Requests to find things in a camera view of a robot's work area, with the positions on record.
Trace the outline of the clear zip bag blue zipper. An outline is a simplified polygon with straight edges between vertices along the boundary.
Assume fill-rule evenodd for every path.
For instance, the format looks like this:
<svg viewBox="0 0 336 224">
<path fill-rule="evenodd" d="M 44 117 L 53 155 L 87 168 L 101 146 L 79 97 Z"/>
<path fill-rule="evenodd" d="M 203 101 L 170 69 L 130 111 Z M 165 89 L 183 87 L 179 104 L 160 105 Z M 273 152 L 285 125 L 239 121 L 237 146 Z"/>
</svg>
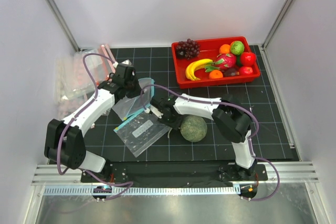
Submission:
<svg viewBox="0 0 336 224">
<path fill-rule="evenodd" d="M 148 107 L 153 96 L 154 86 L 150 86 L 144 90 L 142 100 L 140 96 L 131 99 L 124 97 L 112 107 L 112 110 L 122 121 L 125 121 L 128 117 L 142 110 L 143 104 Z"/>
</svg>

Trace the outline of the green netted melon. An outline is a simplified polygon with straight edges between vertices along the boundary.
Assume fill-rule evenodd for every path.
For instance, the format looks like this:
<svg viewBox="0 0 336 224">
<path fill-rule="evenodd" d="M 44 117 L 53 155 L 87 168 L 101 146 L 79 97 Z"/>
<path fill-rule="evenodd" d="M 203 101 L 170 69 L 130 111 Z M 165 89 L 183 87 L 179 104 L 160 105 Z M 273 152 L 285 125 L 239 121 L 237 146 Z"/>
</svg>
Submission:
<svg viewBox="0 0 336 224">
<path fill-rule="evenodd" d="M 170 139 L 170 135 L 173 129 L 170 129 L 167 134 L 167 138 Z M 183 139 L 191 143 L 197 143 L 203 140 L 207 134 L 207 124 L 205 120 L 200 116 L 185 115 L 182 117 L 182 121 L 174 130 L 180 133 Z"/>
</svg>

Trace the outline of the clear zip bag white label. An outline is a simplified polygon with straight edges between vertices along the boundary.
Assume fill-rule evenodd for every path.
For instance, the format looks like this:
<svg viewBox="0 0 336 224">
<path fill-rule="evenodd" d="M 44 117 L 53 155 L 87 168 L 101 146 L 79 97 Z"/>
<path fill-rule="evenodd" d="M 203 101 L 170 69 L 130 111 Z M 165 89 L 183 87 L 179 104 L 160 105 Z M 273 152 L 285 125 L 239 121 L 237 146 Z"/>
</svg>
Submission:
<svg viewBox="0 0 336 224">
<path fill-rule="evenodd" d="M 138 112 L 114 129 L 114 132 L 138 157 L 172 128 L 162 124 L 154 114 Z"/>
</svg>

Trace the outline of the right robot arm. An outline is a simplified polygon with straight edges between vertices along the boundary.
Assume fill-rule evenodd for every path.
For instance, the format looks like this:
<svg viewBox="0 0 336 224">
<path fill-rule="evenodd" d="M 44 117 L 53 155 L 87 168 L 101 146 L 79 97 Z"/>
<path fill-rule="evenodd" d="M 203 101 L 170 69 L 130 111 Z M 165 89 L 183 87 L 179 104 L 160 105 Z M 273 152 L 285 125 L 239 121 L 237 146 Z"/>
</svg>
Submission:
<svg viewBox="0 0 336 224">
<path fill-rule="evenodd" d="M 198 98 L 187 94 L 154 96 L 150 110 L 160 123 L 174 130 L 180 129 L 187 116 L 212 120 L 222 137 L 231 142 L 235 153 L 235 165 L 225 171 L 227 176 L 248 180 L 255 175 L 257 160 L 248 141 L 253 115 L 231 95 L 221 98 Z"/>
</svg>

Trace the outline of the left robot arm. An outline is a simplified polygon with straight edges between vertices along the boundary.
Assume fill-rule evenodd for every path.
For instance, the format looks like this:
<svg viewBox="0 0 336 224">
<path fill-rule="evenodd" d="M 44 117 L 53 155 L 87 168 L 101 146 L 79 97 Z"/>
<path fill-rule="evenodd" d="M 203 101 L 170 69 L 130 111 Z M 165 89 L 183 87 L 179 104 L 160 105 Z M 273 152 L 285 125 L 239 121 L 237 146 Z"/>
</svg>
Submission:
<svg viewBox="0 0 336 224">
<path fill-rule="evenodd" d="M 141 91 L 136 70 L 129 60 L 113 65 L 115 72 L 98 85 L 90 100 L 64 119 L 48 123 L 44 155 L 56 162 L 61 175 L 70 168 L 89 170 L 99 182 L 111 177 L 110 162 L 87 151 L 84 136 L 120 100 L 137 97 Z"/>
</svg>

